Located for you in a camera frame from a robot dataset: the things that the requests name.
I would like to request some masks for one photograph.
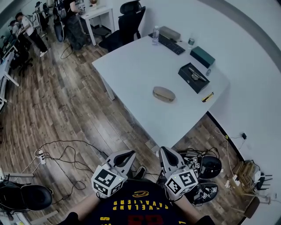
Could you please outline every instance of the wooden floor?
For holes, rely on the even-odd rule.
[[[58,43],[53,34],[48,36],[49,51],[43,58],[38,57],[38,49],[30,51],[34,66],[28,68],[25,77],[19,77],[17,71],[13,72],[20,87],[10,82],[8,84],[8,103],[0,114],[0,122],[4,127],[0,152],[3,170],[22,172],[33,160],[34,151],[44,143],[76,139],[85,140],[108,155],[119,150],[133,149],[137,152],[133,170],[144,165],[149,173],[158,174],[159,160],[151,151],[153,141],[136,125],[118,100],[111,102],[108,99],[105,87],[91,65],[105,52],[99,47],[87,46],[61,60],[60,56],[68,44]],[[196,209],[210,215],[218,225],[237,225],[242,216],[230,207],[244,209],[245,202],[233,190],[224,187],[231,172],[225,142],[214,132],[214,128],[213,122],[205,115],[174,149],[218,148],[224,169],[213,180],[219,186],[218,196]],[[54,143],[42,150],[49,152],[52,157],[59,157],[68,145],[76,149],[76,160],[86,163],[92,170],[101,164],[100,154],[79,142]],[[229,151],[231,165],[234,166],[238,158],[231,147]],[[64,159],[73,160],[74,151],[69,149]],[[36,159],[26,171],[34,171],[39,162]],[[51,218],[50,222],[59,223],[73,205],[93,191],[90,184],[92,173],[77,170],[68,163],[58,163],[72,182],[83,181],[86,189],[74,189],[69,199],[43,212],[28,213],[32,219],[58,210],[59,215]],[[46,185],[54,190],[54,202],[71,192],[72,184],[54,161],[48,160],[46,165],[39,165],[34,175],[35,184]],[[147,178],[156,181],[157,176],[147,175]],[[32,182],[30,179],[18,181]]]

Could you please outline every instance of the shoe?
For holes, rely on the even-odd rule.
[[[47,52],[48,50],[46,52],[40,52],[40,57],[43,57]]]
[[[135,180],[143,179],[145,174],[146,174],[146,168],[141,166],[140,168],[138,168],[136,175],[134,176],[134,179]]]

